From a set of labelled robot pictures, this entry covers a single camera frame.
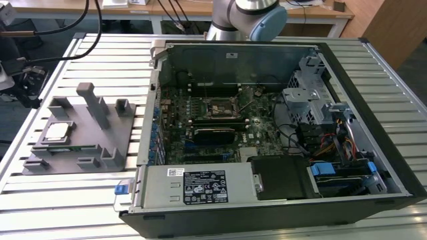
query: motherboard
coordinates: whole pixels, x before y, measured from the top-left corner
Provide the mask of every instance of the motherboard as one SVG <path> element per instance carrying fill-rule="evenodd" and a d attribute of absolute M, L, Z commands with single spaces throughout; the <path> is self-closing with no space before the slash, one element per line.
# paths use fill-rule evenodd
<path fill-rule="evenodd" d="M 246 162 L 282 155 L 273 122 L 277 92 L 261 85 L 215 92 L 205 87 L 162 89 L 166 164 Z"/>

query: power cord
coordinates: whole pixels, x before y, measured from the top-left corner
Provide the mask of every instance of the power cord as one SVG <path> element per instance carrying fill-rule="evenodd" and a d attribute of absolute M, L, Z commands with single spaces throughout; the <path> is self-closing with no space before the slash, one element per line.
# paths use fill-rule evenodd
<path fill-rule="evenodd" d="M 177 15 L 177 18 L 178 18 L 179 23 L 181 23 L 182 25 L 185 25 L 185 24 L 183 24 L 183 21 L 182 21 L 182 19 L 181 19 L 181 15 L 179 15 L 179 13 L 177 12 L 175 6 L 174 6 L 174 4 L 173 4 L 173 0 L 169 0 L 169 3 L 171 4 L 171 7 L 173 7 L 173 10 L 174 10 L 174 13 L 175 13 L 175 15 Z"/>
<path fill-rule="evenodd" d="M 97 5 L 97 11 L 98 11 L 98 35 L 95 42 L 93 46 L 87 49 L 87 51 L 77 56 L 67 56 L 67 57 L 51 57 L 51 58 L 43 58 L 43 59 L 37 59 L 37 60 L 30 60 L 26 62 L 26 65 L 35 65 L 39 63 L 49 63 L 49 62 L 58 62 L 58 61 L 69 61 L 69 60 L 77 60 L 85 58 L 93 50 L 95 49 L 97 45 L 99 44 L 101 38 L 102 38 L 102 33 L 103 33 L 103 14 L 102 14 L 102 7 L 101 7 L 101 2 L 99 0 L 95 0 L 95 5 Z"/>
<path fill-rule="evenodd" d="M 301 35 L 305 36 L 305 28 L 306 28 L 306 23 L 308 23 L 306 7 L 313 7 L 314 5 L 313 4 L 301 4 L 298 1 L 296 1 L 297 4 L 294 4 L 289 0 L 286 0 L 286 1 L 288 1 L 288 3 L 290 5 L 302 7 L 302 10 L 305 12 L 305 23 L 304 23 L 302 28 L 301 28 Z"/>
<path fill-rule="evenodd" d="M 183 24 L 182 24 L 181 17 L 178 17 L 178 19 L 179 19 L 179 22 L 178 22 L 178 21 L 173 18 L 173 16 L 171 16 L 167 8 L 166 8 L 166 6 L 165 6 L 163 3 L 162 3 L 162 0 L 158 0 L 158 1 L 159 1 L 161 7 L 162 7 L 165 13 L 167 14 L 169 18 L 170 18 L 171 21 L 174 22 L 175 26 L 179 28 L 179 30 L 182 30 L 182 31 L 185 32 L 185 26 L 183 26 Z"/>
<path fill-rule="evenodd" d="M 183 7 L 182 7 L 181 1 L 179 1 L 179 0 L 175 0 L 175 2 L 177 2 L 177 4 L 178 4 L 178 6 L 179 6 L 179 9 L 181 9 L 181 11 L 182 11 L 182 14 L 183 14 L 185 17 L 186 17 L 187 22 L 190 23 L 190 20 L 189 20 L 186 11 L 185 11 L 185 9 L 183 9 Z M 194 25 L 195 25 L 195 28 L 197 28 L 197 30 L 198 30 L 197 34 L 202 34 L 202 31 L 201 31 L 201 28 L 199 28 L 199 26 L 198 26 L 198 23 L 194 22 Z"/>
<path fill-rule="evenodd" d="M 3 32 L 0 32 L 0 37 L 7 37 L 7 38 L 34 37 L 34 36 L 62 33 L 65 31 L 73 29 L 82 22 L 82 20 L 86 18 L 87 14 L 89 14 L 89 10 L 90 10 L 90 0 L 86 0 L 86 5 L 85 5 L 85 10 L 83 10 L 82 15 L 78 18 L 78 20 L 73 24 L 70 24 L 69 26 L 59 28 L 59 29 L 55 29 L 55 30 L 50 30 L 50 31 L 3 31 Z"/>
<path fill-rule="evenodd" d="M 173 10 L 174 10 L 174 13 L 175 13 L 175 15 L 177 15 L 178 20 L 175 20 L 175 19 L 173 18 L 173 15 L 170 14 L 166 6 L 165 6 L 163 3 L 162 3 L 162 0 L 158 0 L 158 1 L 159 1 L 161 7 L 162 7 L 165 13 L 167 14 L 169 18 L 170 18 L 171 21 L 174 22 L 175 26 L 178 27 L 178 29 L 179 29 L 185 34 L 187 34 L 186 29 L 187 29 L 190 26 L 189 26 L 189 24 L 185 24 L 185 22 L 182 21 L 181 16 L 179 16 L 179 13 L 178 13 L 177 8 L 175 8 L 174 3 L 173 3 L 173 0 L 169 0 L 169 3 L 171 4 L 171 7 L 173 7 Z M 174 1 L 175 1 L 177 5 L 178 5 L 181 11 L 182 11 L 182 14 L 185 15 L 185 18 L 186 18 L 187 23 L 191 23 L 191 21 L 190 21 L 190 19 L 189 19 L 189 17 L 187 17 L 186 11 L 185 11 L 185 9 L 183 9 L 183 6 L 182 6 L 182 4 L 181 4 L 181 2 L 179 2 L 179 0 L 174 0 Z M 198 34 L 202 34 L 202 31 L 201 31 L 197 23 L 195 23 L 195 28 L 197 28 L 197 30 L 198 30 Z"/>
<path fill-rule="evenodd" d="M 34 35 L 37 36 L 42 36 L 42 35 L 50 35 L 50 34 L 58 34 L 62 33 L 65 31 L 67 31 L 69 29 L 73 29 L 75 26 L 78 26 L 78 24 L 82 22 L 82 20 L 86 18 L 87 14 L 89 14 L 89 10 L 90 10 L 90 0 L 86 0 L 86 5 L 85 5 L 85 10 L 83 13 L 81 15 L 81 17 L 78 18 L 78 20 L 70 24 L 69 26 L 55 29 L 55 30 L 50 30 L 50 31 L 35 31 Z"/>

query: white sticker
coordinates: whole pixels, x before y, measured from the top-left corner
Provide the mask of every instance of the white sticker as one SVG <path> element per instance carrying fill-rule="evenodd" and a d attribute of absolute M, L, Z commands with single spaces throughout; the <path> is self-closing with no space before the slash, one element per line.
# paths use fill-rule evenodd
<path fill-rule="evenodd" d="M 169 168 L 167 169 L 167 176 L 169 177 L 177 177 L 177 176 L 185 176 L 185 168 Z"/>
<path fill-rule="evenodd" d="M 237 59 L 239 54 L 237 52 L 227 52 L 226 58 L 227 59 Z"/>
<path fill-rule="evenodd" d="M 131 14 L 149 14 L 149 11 L 131 11 Z"/>

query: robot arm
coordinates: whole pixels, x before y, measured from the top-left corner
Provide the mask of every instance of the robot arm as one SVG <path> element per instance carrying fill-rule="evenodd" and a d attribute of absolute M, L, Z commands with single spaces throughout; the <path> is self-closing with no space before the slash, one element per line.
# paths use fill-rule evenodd
<path fill-rule="evenodd" d="M 280 0 L 215 0 L 207 40 L 272 41 L 288 23 Z"/>

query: aluminum extrusion table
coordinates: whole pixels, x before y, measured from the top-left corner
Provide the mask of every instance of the aluminum extrusion table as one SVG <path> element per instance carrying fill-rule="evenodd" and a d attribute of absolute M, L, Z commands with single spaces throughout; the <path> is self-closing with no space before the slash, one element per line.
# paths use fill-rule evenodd
<path fill-rule="evenodd" d="M 82 54 L 95 34 L 74 39 L 65 56 Z M 155 39 L 201 40 L 201 36 L 103 34 L 93 53 L 61 62 L 42 93 L 39 110 L 30 112 L 15 141 L 0 163 L 0 239 L 2 240 L 141 240 L 138 232 L 119 219 L 114 210 L 114 188 L 135 177 L 137 154 L 145 119 L 151 77 L 150 47 Z M 278 38 L 277 41 L 326 42 L 361 91 L 398 149 L 425 186 L 427 186 L 427 109 L 369 43 L 358 39 Z M 59 175 L 22 175 L 51 112 L 53 97 L 69 97 L 82 104 L 77 86 L 93 82 L 95 94 L 107 103 L 129 98 L 138 105 L 126 171 Z M 131 201 L 119 200 L 122 206 Z M 426 239 L 427 201 L 382 212 L 356 224 L 276 231 L 243 232 L 186 239 L 274 240 L 305 239 Z"/>

